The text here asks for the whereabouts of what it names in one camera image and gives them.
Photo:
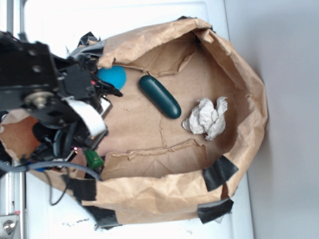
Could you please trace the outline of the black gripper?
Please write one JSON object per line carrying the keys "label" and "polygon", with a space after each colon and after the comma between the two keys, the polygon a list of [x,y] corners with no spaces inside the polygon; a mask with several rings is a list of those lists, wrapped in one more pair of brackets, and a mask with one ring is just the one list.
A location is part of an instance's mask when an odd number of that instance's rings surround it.
{"label": "black gripper", "polygon": [[107,136],[104,118],[111,102],[106,95],[122,93],[72,59],[54,58],[58,89],[34,100],[32,116],[38,120],[33,134],[40,142],[34,161],[66,158],[75,147],[95,150]]}

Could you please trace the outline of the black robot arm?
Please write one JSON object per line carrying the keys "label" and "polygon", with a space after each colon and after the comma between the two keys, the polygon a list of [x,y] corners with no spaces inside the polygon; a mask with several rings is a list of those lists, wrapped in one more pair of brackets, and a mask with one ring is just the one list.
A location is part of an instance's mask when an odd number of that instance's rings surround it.
{"label": "black robot arm", "polygon": [[103,45],[78,48],[63,59],[24,34],[0,34],[0,109],[27,116],[1,134],[8,153],[22,162],[51,161],[76,147],[98,147],[108,133],[106,96],[122,95],[95,74]]}

